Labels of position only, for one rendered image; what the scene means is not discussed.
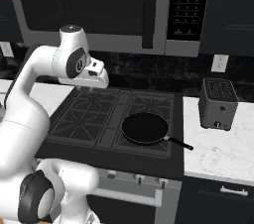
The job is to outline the black frying pan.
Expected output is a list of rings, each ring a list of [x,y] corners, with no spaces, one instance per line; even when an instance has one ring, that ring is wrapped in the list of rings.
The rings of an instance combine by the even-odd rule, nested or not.
[[[131,143],[139,146],[155,146],[161,142],[173,142],[190,151],[193,146],[170,137],[167,121],[153,113],[135,113],[126,117],[121,126],[124,137]]]

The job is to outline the black gas hob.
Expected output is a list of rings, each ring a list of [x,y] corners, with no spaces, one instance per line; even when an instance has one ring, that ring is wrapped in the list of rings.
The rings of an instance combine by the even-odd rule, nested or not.
[[[142,147],[121,133],[123,119],[153,112],[170,126],[169,134],[184,138],[183,98],[178,94],[124,88],[73,90],[51,117],[50,131],[36,153],[129,173],[161,177],[184,176],[184,149],[171,142]]]

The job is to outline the silver microwave oven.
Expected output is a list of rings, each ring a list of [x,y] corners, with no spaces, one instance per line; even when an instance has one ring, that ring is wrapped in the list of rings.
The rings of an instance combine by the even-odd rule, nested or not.
[[[23,44],[56,46],[78,25],[91,50],[196,57],[206,0],[156,0],[153,47],[142,48],[143,0],[12,0]]]

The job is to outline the dark drawer front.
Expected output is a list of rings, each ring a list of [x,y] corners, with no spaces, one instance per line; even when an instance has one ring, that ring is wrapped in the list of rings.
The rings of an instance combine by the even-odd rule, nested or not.
[[[249,194],[221,193],[223,185]],[[186,176],[175,224],[254,224],[254,187]]]

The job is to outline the dark wall cupboard door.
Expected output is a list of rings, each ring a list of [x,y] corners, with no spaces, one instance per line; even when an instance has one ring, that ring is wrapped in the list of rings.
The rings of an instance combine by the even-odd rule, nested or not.
[[[0,0],[0,42],[23,42],[12,0]]]
[[[254,0],[207,0],[199,51],[254,56]]]

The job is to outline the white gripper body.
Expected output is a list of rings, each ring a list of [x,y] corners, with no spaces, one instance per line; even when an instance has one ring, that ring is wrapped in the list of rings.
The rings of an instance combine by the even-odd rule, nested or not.
[[[105,68],[97,76],[85,76],[84,73],[82,73],[73,81],[74,85],[90,88],[106,88],[109,84],[109,78]]]

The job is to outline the grey toaster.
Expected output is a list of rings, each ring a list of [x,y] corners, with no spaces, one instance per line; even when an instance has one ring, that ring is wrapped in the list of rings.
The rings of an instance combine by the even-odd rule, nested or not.
[[[229,131],[238,107],[238,97],[228,79],[207,77],[198,100],[200,126]]]

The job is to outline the white wall socket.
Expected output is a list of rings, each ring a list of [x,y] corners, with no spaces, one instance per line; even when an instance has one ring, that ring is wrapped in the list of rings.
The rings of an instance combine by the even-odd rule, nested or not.
[[[225,72],[229,55],[214,55],[211,65],[212,72]]]
[[[0,48],[5,57],[13,57],[12,48],[8,42],[0,42]]]

